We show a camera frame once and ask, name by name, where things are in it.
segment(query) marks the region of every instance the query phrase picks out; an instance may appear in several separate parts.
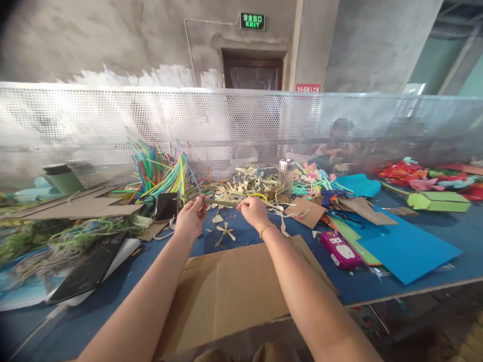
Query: metal mesh fence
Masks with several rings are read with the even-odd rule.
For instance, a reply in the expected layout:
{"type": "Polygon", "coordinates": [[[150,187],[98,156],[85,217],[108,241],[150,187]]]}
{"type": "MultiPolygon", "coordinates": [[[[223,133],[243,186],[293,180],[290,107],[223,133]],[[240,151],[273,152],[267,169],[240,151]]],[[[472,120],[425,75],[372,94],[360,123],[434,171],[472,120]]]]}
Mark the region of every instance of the metal mesh fence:
{"type": "Polygon", "coordinates": [[[52,163],[86,187],[127,183],[128,137],[171,152],[179,140],[212,180],[282,156],[353,172],[405,156],[434,166],[483,158],[482,121],[480,98],[0,82],[0,185],[29,187],[52,163]]]}

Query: blue paper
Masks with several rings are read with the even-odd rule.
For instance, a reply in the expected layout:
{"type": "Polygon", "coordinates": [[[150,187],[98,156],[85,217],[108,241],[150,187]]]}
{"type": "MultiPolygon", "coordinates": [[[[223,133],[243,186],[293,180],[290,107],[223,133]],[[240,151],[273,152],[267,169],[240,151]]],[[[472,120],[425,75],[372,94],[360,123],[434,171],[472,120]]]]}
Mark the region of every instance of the blue paper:
{"type": "Polygon", "coordinates": [[[338,177],[336,181],[352,190],[356,197],[374,197],[381,191],[381,183],[376,180],[369,180],[363,173],[338,177]]]}
{"type": "Polygon", "coordinates": [[[378,206],[374,209],[391,217],[398,224],[374,225],[351,213],[351,218],[363,224],[362,229],[357,229],[362,237],[358,242],[404,284],[414,282],[461,255],[462,251],[456,246],[378,206]]]}

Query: person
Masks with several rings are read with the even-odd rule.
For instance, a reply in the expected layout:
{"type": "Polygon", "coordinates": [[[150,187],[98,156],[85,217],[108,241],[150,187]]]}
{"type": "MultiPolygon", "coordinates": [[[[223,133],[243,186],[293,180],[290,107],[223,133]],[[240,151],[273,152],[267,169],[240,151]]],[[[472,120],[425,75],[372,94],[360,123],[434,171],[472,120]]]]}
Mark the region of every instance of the person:
{"type": "MultiPolygon", "coordinates": [[[[207,205],[202,197],[179,212],[176,231],[146,274],[81,353],[77,362],[150,362],[168,316],[181,273],[195,239],[201,234],[207,205]]],[[[236,208],[261,236],[292,318],[315,361],[382,361],[332,290],[292,248],[258,198],[244,199],[236,208]]],[[[265,345],[260,353],[277,351],[265,345]]],[[[286,352],[278,360],[289,360],[286,352]]],[[[210,351],[195,361],[226,361],[221,351],[210,351]]]]}

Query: forearm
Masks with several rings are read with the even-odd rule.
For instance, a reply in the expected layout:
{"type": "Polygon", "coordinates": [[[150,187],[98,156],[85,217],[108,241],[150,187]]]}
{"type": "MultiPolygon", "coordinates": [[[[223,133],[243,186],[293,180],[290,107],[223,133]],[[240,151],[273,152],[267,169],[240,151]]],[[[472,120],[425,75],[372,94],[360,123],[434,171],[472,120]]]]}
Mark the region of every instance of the forearm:
{"type": "Polygon", "coordinates": [[[78,362],[152,360],[192,246],[182,233],[173,235],[78,362]]]}
{"type": "Polygon", "coordinates": [[[263,239],[285,301],[315,360],[380,360],[330,288],[275,227],[263,239]]]}

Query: smartphone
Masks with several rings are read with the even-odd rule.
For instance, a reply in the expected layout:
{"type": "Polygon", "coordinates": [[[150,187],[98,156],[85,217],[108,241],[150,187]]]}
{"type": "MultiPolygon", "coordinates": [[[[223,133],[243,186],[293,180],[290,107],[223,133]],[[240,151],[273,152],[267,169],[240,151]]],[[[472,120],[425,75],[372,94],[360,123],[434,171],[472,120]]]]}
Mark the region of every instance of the smartphone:
{"type": "Polygon", "coordinates": [[[159,194],[156,197],[154,208],[154,221],[171,220],[178,216],[178,193],[159,194]]]}
{"type": "Polygon", "coordinates": [[[97,288],[121,248],[127,231],[108,236],[82,256],[47,301],[54,305],[97,288]]]}

